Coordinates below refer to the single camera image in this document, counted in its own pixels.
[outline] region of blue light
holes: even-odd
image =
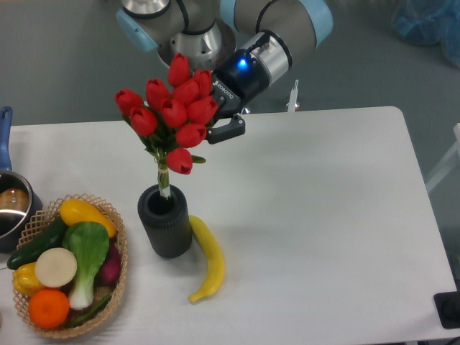
[[[238,68],[240,70],[245,70],[247,68],[247,62],[245,59],[241,59],[238,63]]]

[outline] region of tulip bouquet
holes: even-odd
[[[190,174],[193,163],[204,163],[188,148],[199,145],[212,126],[218,104],[212,99],[211,71],[190,75],[187,57],[177,54],[170,64],[168,89],[160,79],[147,81],[146,99],[124,88],[115,95],[125,122],[137,133],[158,165],[158,186],[170,197],[169,170]]]

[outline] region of woven basket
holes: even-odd
[[[115,311],[116,307],[120,303],[127,277],[127,238],[121,216],[118,214],[118,212],[116,212],[116,209],[110,203],[107,203],[104,199],[95,197],[93,195],[66,195],[64,198],[59,198],[56,201],[51,202],[50,205],[45,206],[42,211],[38,211],[34,216],[31,217],[30,222],[26,225],[25,230],[22,232],[22,237],[19,240],[17,249],[22,248],[27,242],[32,241],[41,231],[43,231],[46,226],[59,214],[60,206],[62,205],[63,201],[67,199],[80,199],[88,201],[114,222],[115,227],[117,228],[117,234],[115,238],[116,247],[118,248],[121,255],[121,274],[118,281],[113,285],[107,285],[101,279],[96,277],[94,280],[94,302],[100,300],[108,293],[111,293],[110,302],[94,318],[75,328],[66,328],[61,326],[60,328],[47,330],[36,327],[31,322],[29,317],[28,308],[30,298],[14,290],[15,308],[17,309],[17,313],[22,318],[22,320],[35,333],[41,334],[46,338],[54,339],[66,339],[74,336],[80,336],[81,334],[84,334],[103,323]],[[73,318],[74,316],[85,312],[86,309],[70,309],[68,317]]]

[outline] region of artificial flower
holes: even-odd
[[[207,124],[218,109],[211,96],[199,99],[187,107],[187,117],[194,124]]]
[[[141,106],[144,101],[137,93],[123,88],[115,94],[115,102],[123,115],[129,116],[131,109]]]
[[[188,175],[192,171],[192,155],[187,149],[179,147],[167,154],[166,165],[172,171]]]
[[[198,81],[194,79],[187,80],[181,86],[178,86],[172,91],[172,97],[181,102],[184,106],[188,106],[198,99],[200,96],[200,87]]]
[[[149,109],[141,107],[133,108],[129,117],[131,118],[132,128],[138,135],[148,137],[155,133],[158,121]]]
[[[181,147],[195,147],[206,138],[204,124],[184,124],[175,134],[175,141]]]
[[[165,98],[161,103],[160,112],[169,127],[178,128],[187,121],[187,109],[177,99]]]
[[[193,74],[193,79],[198,81],[200,88],[200,98],[205,98],[211,93],[211,71],[210,70],[197,70]]]
[[[149,79],[146,86],[147,103],[150,108],[160,111],[161,102],[169,97],[170,92],[161,79]]]
[[[190,64],[187,57],[178,53],[171,61],[167,81],[173,88],[177,88],[188,79],[190,79]]]

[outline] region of banana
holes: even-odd
[[[190,216],[190,225],[208,261],[208,273],[201,287],[188,296],[188,300],[194,303],[201,298],[214,295],[219,290],[225,277],[225,260],[219,243],[206,224],[198,217]]]

